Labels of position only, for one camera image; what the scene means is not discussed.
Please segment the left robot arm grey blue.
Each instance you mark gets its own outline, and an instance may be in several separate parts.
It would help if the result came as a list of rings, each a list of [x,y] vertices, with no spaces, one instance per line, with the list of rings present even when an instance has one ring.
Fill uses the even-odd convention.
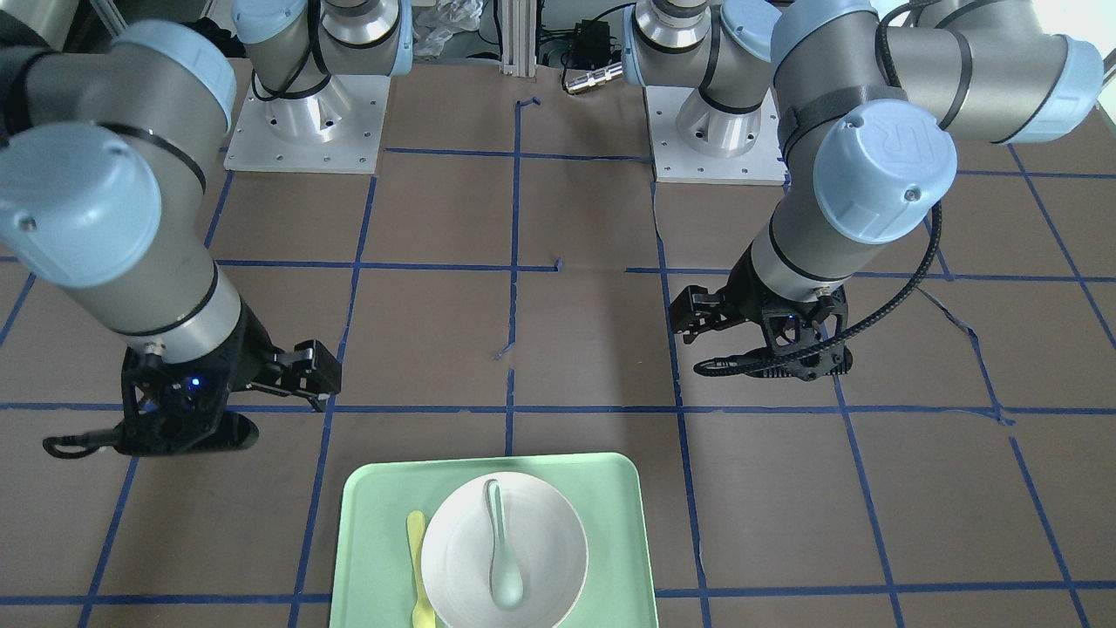
[[[790,186],[720,290],[687,286],[670,326],[753,322],[764,346],[694,366],[703,377],[814,380],[852,366],[846,342],[929,274],[956,141],[1064,138],[1103,91],[1096,46],[1048,33],[1031,1],[637,1],[624,76],[690,87],[710,112],[778,107]]]

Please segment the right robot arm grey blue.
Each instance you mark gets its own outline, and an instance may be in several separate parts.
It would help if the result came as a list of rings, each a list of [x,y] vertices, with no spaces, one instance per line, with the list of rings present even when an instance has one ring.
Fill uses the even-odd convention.
[[[44,438],[60,460],[235,452],[259,429],[228,397],[326,409],[341,367],[269,338],[193,229],[204,160],[234,131],[235,73],[187,25],[125,25],[64,54],[77,4],[3,3],[3,245],[126,342],[121,423]]]

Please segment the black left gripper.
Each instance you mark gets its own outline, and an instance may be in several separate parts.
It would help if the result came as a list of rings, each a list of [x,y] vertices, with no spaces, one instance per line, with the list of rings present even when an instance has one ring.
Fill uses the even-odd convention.
[[[718,291],[710,293],[702,286],[686,286],[680,291],[668,306],[670,329],[685,345],[693,345],[698,335],[727,330],[742,321],[760,326],[766,345],[729,357],[730,374],[805,381],[844,374],[852,369],[853,355],[841,342],[786,360],[786,355],[822,342],[829,319],[836,332],[845,329],[848,307],[844,290],[824,289],[821,297],[810,297],[809,291],[818,286],[793,274],[770,240],[758,240],[731,271],[728,298]]]

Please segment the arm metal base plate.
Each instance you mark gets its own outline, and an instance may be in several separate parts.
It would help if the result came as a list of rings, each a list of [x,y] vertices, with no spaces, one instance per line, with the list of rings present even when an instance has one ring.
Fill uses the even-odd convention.
[[[375,174],[391,79],[340,75],[307,99],[248,89],[223,166],[272,174]]]
[[[758,110],[715,110],[695,88],[644,89],[655,178],[660,183],[781,186],[786,166],[773,96]]]

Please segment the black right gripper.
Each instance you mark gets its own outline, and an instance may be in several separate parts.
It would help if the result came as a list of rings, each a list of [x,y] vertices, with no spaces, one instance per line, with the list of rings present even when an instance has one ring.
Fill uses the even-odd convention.
[[[343,367],[318,339],[280,352],[262,322],[241,305],[234,330],[198,360],[165,363],[152,354],[125,352],[124,419],[114,450],[132,456],[235,452],[254,446],[259,429],[228,410],[228,397],[254,383],[278,397],[297,397],[324,413],[339,394]]]

